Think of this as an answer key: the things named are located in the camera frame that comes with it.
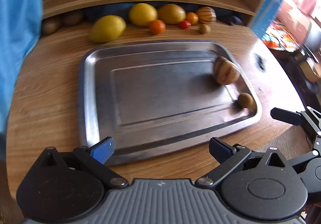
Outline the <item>red cherry tomato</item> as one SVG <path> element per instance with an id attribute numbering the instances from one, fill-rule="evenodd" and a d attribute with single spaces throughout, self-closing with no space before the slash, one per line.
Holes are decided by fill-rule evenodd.
<path id="1" fill-rule="evenodd" d="M 183 21 L 179 22 L 178 26 L 181 29 L 188 29 L 188 28 L 190 28 L 191 23 L 188 20 L 183 20 Z"/>

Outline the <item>round yellow pear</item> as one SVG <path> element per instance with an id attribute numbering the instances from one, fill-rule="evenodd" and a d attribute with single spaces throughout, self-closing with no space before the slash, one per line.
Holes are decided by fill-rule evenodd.
<path id="1" fill-rule="evenodd" d="M 158 19 L 157 10 L 150 4 L 137 3 L 128 13 L 129 20 L 136 26 L 148 26 L 148 24 Z"/>

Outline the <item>striped pepino melon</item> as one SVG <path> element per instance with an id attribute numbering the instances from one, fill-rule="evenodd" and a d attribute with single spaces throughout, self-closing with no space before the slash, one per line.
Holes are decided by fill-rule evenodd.
<path id="1" fill-rule="evenodd" d="M 235 83 L 240 77 L 239 68 L 223 56 L 216 58 L 213 64 L 214 80 L 221 85 Z"/>
<path id="2" fill-rule="evenodd" d="M 202 24 L 210 24 L 216 21 L 216 13 L 212 7 L 201 7 L 196 11 L 196 14 Z"/>

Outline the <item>large yellow-brown pear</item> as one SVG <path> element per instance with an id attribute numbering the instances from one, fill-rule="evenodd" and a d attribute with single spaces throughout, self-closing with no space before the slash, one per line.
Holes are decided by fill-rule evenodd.
<path id="1" fill-rule="evenodd" d="M 166 4 L 158 8 L 158 17 L 166 25 L 176 25 L 186 19 L 186 12 L 181 6 Z"/>

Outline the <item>brown kiwi left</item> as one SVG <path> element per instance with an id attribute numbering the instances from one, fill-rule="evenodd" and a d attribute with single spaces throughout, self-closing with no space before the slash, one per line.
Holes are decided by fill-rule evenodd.
<path id="1" fill-rule="evenodd" d="M 50 35 L 55 33 L 61 27 L 61 20 L 57 17 L 44 19 L 41 25 L 41 34 Z"/>

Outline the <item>steel tray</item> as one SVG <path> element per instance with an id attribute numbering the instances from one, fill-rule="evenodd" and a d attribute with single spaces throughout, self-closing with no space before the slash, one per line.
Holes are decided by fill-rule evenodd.
<path id="1" fill-rule="evenodd" d="M 119 165 L 186 149 L 257 123 L 262 105 L 245 73 L 229 85 L 212 75 L 217 57 L 233 55 L 214 41 L 158 41 L 102 46 L 80 65 L 80 143 L 112 137 Z M 250 108 L 240 93 L 254 99 Z"/>

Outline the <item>brown longan fruit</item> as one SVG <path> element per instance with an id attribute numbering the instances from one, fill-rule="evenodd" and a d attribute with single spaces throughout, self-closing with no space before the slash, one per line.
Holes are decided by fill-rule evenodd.
<path id="1" fill-rule="evenodd" d="M 199 26 L 199 32 L 201 34 L 208 34 L 211 32 L 211 27 L 207 24 L 200 24 Z"/>
<path id="2" fill-rule="evenodd" d="M 240 93 L 237 102 L 243 108 L 250 108 L 254 104 L 254 99 L 248 93 Z"/>

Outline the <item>light blue cloth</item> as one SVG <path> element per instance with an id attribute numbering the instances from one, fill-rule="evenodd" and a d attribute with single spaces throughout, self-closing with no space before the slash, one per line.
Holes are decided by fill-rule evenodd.
<path id="1" fill-rule="evenodd" d="M 17 77 L 39 40 L 42 19 L 43 0 L 1 0 L 1 160 Z"/>

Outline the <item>brown kiwi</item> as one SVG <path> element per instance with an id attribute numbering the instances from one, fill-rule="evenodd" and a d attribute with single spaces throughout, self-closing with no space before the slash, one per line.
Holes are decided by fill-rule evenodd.
<path id="1" fill-rule="evenodd" d="M 41 34 L 50 35 L 55 33 L 61 27 L 61 20 L 57 17 L 44 19 L 41 25 Z"/>
<path id="2" fill-rule="evenodd" d="M 62 23 L 65 26 L 75 26 L 82 21 L 83 13 L 81 11 L 67 12 L 62 17 Z"/>

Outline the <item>orange tangerine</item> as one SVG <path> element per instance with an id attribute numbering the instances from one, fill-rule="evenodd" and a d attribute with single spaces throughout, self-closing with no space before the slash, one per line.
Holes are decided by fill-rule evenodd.
<path id="1" fill-rule="evenodd" d="M 196 13 L 193 12 L 188 12 L 186 14 L 186 20 L 191 24 L 191 25 L 196 25 L 199 22 L 199 17 Z"/>
<path id="2" fill-rule="evenodd" d="M 153 20 L 148 23 L 148 29 L 153 35 L 158 35 L 166 30 L 166 25 L 161 20 Z"/>

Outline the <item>elongated yellow pear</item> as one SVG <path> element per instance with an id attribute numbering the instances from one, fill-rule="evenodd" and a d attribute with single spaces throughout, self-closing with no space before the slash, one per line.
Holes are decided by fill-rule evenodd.
<path id="1" fill-rule="evenodd" d="M 125 28 L 126 23 L 120 16 L 107 15 L 94 23 L 88 37 L 95 43 L 110 42 L 120 37 Z"/>

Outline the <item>dark blue jacket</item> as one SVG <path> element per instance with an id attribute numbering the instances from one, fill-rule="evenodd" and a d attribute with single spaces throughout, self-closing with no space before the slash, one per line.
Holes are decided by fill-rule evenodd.
<path id="1" fill-rule="evenodd" d="M 166 1 L 150 1 L 147 2 L 155 9 L 160 8 L 163 5 L 168 3 L 178 5 L 182 7 L 186 13 L 196 12 L 198 9 L 204 5 L 198 5 L 194 3 L 179 3 L 179 2 L 166 2 Z M 125 20 L 127 24 L 130 23 L 128 13 L 129 10 L 136 5 L 136 2 L 126 2 L 126 3 L 112 3 L 107 5 L 98 5 L 82 9 L 83 19 L 85 21 L 94 23 L 99 18 L 106 15 L 117 15 Z M 245 23 L 245 14 L 232 11 L 229 9 L 212 7 L 216 13 L 216 19 L 227 24 L 227 25 L 244 25 Z"/>

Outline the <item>brown kiwi right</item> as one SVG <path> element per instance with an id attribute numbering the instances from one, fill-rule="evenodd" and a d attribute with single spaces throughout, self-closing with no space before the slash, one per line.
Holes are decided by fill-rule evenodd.
<path id="1" fill-rule="evenodd" d="M 81 11 L 67 12 L 62 17 L 62 23 L 65 26 L 75 26 L 82 21 L 83 13 Z"/>

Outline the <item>striped pepino melon on table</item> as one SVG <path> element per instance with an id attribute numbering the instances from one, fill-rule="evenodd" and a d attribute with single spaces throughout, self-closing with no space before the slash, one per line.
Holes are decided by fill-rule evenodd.
<path id="1" fill-rule="evenodd" d="M 216 13 L 212 7 L 201 7 L 196 11 L 196 14 L 202 24 L 210 24 L 216 21 Z"/>

